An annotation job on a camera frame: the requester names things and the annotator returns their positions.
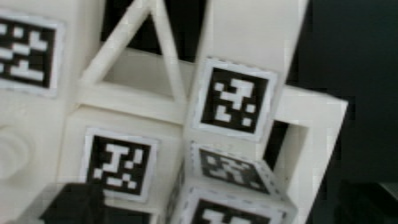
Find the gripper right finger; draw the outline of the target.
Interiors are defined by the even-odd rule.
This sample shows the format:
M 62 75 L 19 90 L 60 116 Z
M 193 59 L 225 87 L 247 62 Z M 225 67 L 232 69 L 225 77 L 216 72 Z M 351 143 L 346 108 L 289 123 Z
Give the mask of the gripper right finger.
M 398 183 L 341 182 L 335 224 L 398 224 Z

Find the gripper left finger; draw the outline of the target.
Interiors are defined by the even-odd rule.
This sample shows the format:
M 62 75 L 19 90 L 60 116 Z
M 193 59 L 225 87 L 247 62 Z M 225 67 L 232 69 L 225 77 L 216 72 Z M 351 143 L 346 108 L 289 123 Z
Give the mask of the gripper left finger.
M 104 194 L 96 184 L 46 186 L 23 216 L 23 224 L 103 224 Z

